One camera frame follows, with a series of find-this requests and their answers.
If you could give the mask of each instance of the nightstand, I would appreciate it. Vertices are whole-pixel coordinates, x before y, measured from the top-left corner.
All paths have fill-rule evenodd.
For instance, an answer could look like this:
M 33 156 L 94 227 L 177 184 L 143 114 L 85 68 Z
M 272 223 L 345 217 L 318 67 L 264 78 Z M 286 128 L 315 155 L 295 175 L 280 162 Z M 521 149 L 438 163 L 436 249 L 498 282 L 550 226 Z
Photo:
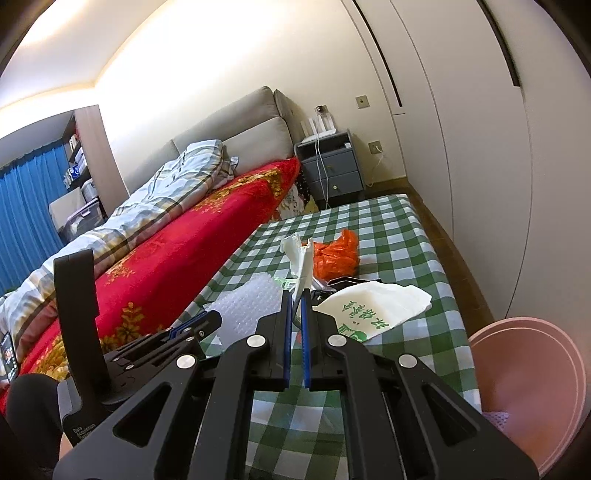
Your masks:
M 319 147 L 326 168 L 326 176 L 328 176 L 329 204 L 337 206 L 363 200 L 365 190 L 350 132 L 347 130 L 323 137 L 320 139 Z M 301 169 L 314 200 L 319 206 L 324 206 L 323 188 L 326 192 L 326 176 L 320 161 L 318 165 L 316 164 L 315 142 L 297 144 L 295 154 L 301 161 Z M 318 175 L 318 166 L 320 166 L 320 175 Z

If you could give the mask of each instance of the wooden floor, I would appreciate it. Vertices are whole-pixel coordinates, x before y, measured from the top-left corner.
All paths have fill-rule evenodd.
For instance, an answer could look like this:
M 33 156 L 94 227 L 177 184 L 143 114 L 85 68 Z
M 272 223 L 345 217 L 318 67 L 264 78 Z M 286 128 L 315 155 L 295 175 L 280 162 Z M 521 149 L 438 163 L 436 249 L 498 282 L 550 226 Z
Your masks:
M 452 287 L 468 336 L 492 323 L 494 319 L 491 311 L 466 263 L 407 179 L 376 184 L 369 190 L 368 197 L 372 198 L 393 193 L 407 194 L 415 207 L 425 233 L 431 241 Z

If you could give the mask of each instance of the black pants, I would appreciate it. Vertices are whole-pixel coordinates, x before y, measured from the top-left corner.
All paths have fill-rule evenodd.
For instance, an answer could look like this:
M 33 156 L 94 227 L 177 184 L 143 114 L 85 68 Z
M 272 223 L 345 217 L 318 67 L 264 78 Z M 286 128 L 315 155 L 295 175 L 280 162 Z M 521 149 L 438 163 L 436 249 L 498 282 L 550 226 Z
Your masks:
M 6 420 L 29 458 L 40 468 L 55 468 L 63 433 L 56 380 L 41 374 L 18 377 L 8 391 Z

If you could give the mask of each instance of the pink plastic bowl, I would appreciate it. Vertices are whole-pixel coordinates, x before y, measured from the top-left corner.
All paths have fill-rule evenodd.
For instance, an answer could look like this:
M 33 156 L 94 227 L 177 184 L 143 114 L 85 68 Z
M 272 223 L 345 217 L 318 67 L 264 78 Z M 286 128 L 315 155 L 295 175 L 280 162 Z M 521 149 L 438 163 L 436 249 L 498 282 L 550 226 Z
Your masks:
M 576 434 L 586 392 L 573 341 L 545 320 L 519 317 L 470 337 L 483 411 L 509 414 L 505 434 L 543 476 Z

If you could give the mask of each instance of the wall outlet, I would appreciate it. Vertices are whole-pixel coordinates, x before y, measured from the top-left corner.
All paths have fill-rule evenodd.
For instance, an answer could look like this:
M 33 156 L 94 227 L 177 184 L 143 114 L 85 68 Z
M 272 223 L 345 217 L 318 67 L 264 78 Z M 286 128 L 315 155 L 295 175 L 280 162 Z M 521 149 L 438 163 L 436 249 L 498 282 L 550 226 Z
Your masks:
M 369 101 L 368 101 L 367 95 L 362 95 L 360 97 L 355 97 L 355 100 L 357 100 L 357 107 L 358 108 L 367 108 L 367 107 L 369 107 Z
M 377 142 L 371 142 L 368 144 L 369 146 L 369 152 L 372 155 L 377 155 L 379 153 L 383 153 L 384 151 L 382 150 L 382 144 L 377 141 Z

